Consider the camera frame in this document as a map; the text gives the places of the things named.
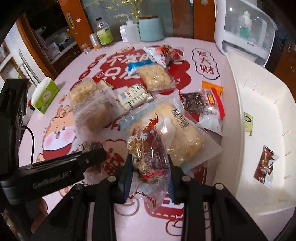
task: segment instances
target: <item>table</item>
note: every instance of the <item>table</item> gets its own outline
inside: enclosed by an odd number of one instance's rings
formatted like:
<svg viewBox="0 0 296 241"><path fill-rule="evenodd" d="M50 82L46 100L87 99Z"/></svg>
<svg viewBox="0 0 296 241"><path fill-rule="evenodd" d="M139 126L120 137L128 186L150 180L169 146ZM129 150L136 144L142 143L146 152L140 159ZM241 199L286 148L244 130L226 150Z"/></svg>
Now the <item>table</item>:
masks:
<svg viewBox="0 0 296 241"><path fill-rule="evenodd" d="M183 56L185 61L171 63L168 72L178 82L181 93L198 91L203 80L221 85L223 69L229 68L227 59L217 49L215 43L186 38L166 38L159 42L141 42L130 46L117 42L107 49L92 50L89 54L79 55L56 78L55 83L61 87L45 114L35 111L28 127L35 137L34 159L42 161L67 155L80 150L81 143L76 138L69 90L85 77L95 82L106 80L115 87L115 91L139 83L139 76L127 75L127 64L148 59L142 48L152 45L170 44ZM124 136L117 121L102 129L100 141L107 151L108 165L106 171L112 174L116 167L122 165L128 150ZM26 131L21 142L19 156L20 166L30 163L31 136ZM194 177L205 183L207 168L194 170ZM44 197L50 212L71 187L64 188ZM133 199L127 205L115 205L115 223L118 240L180 240L183 223L182 204L174 205L167 197L155 213L149 214L142 200ZM210 221L207 206L205 217L207 238L210 237Z"/></svg>

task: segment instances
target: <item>white bottle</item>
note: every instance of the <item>white bottle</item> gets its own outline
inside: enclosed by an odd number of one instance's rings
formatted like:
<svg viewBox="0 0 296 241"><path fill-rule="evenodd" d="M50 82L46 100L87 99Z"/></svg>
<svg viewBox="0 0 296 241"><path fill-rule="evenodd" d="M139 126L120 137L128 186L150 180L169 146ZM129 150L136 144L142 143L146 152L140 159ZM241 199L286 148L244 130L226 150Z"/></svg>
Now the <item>white bottle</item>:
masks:
<svg viewBox="0 0 296 241"><path fill-rule="evenodd" d="M130 20L129 16L126 14L119 14L114 16L116 17L122 17L122 16L126 16L128 18L128 21L126 21L126 26L124 27L125 31L126 31L126 35L128 38L128 42L130 44L138 44L141 42L141 38L140 38L140 33L138 30L138 25L133 23L132 20Z"/></svg>
<svg viewBox="0 0 296 241"><path fill-rule="evenodd" d="M248 39L252 28L252 19L248 11L245 11L244 15L239 16L238 26L239 35L244 39Z"/></svg>
<svg viewBox="0 0 296 241"><path fill-rule="evenodd" d="M126 24L120 26L120 34L121 34L122 41L124 43L126 43L128 41L128 37L126 35L126 30L124 29L125 27L126 27Z"/></svg>

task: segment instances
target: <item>tissue box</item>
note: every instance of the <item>tissue box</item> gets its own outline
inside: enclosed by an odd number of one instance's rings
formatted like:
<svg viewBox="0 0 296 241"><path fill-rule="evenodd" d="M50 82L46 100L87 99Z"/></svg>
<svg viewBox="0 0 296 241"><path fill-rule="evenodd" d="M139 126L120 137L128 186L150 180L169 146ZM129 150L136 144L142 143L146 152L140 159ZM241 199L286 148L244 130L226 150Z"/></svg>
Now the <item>tissue box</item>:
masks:
<svg viewBox="0 0 296 241"><path fill-rule="evenodd" d="M41 113L45 113L59 90L59 87L51 78L45 77L36 87L32 95L31 105Z"/></svg>

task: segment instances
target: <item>barcode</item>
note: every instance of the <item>barcode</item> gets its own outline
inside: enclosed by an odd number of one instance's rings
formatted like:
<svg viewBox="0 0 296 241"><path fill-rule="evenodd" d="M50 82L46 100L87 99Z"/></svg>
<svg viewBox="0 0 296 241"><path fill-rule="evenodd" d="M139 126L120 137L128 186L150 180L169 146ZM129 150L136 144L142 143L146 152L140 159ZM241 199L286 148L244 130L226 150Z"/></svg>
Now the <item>barcode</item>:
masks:
<svg viewBox="0 0 296 241"><path fill-rule="evenodd" d="M120 94L120 97L121 97L123 100L127 98L125 93L121 93L121 94Z"/></svg>

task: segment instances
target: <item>white plastic bin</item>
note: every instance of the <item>white plastic bin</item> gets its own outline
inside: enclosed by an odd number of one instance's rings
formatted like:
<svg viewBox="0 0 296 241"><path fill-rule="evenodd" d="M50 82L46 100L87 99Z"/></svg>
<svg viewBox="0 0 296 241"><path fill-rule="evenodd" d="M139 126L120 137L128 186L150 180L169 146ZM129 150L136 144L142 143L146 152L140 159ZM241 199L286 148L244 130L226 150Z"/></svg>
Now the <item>white plastic bin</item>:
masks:
<svg viewBox="0 0 296 241"><path fill-rule="evenodd" d="M288 87L272 73L238 54L228 53L227 57L239 91L237 96L229 93L231 90L223 84L223 105L230 107L227 98L239 101L241 130L234 119L230 138L239 140L243 134L240 144L244 154L238 155L238 143L230 146L229 124L223 120L224 152L214 182L223 183L273 240L291 218L296 204L296 104ZM254 117L252 136L243 133L243 111ZM264 145L280 157L274 163L270 188L253 177Z"/></svg>

